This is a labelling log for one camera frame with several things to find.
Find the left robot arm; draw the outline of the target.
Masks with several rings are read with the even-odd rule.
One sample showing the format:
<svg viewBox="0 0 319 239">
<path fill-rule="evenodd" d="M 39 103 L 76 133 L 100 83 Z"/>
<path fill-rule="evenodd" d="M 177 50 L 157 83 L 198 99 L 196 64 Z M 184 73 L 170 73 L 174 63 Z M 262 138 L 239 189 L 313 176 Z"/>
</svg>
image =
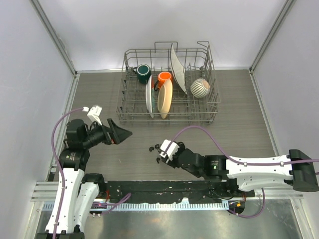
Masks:
<svg viewBox="0 0 319 239">
<path fill-rule="evenodd" d="M 117 126 L 108 119 L 108 126 L 96 121 L 90 126 L 81 119 L 67 124 L 65 147 L 59 162 L 59 183 L 53 211 L 45 231 L 36 235 L 37 239 L 83 239 L 84 229 L 90 209 L 95 199 L 106 193 L 106 183 L 102 174 L 86 174 L 90 148 L 103 143 L 120 144 L 132 132 Z"/>
</svg>

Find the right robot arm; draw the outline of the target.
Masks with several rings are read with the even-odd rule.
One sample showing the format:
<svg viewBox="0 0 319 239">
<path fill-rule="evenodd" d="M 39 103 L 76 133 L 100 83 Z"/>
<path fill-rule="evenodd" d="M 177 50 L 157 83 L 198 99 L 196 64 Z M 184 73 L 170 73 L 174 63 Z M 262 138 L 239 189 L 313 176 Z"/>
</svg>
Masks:
<svg viewBox="0 0 319 239">
<path fill-rule="evenodd" d="M 298 149 L 287 155 L 266 158 L 202 156 L 186 148 L 183 142 L 164 140 L 159 148 L 162 162 L 181 168 L 197 178 L 227 182 L 225 191 L 238 196 L 259 188 L 291 186 L 299 192 L 317 192 L 319 183 L 314 161 Z"/>
</svg>

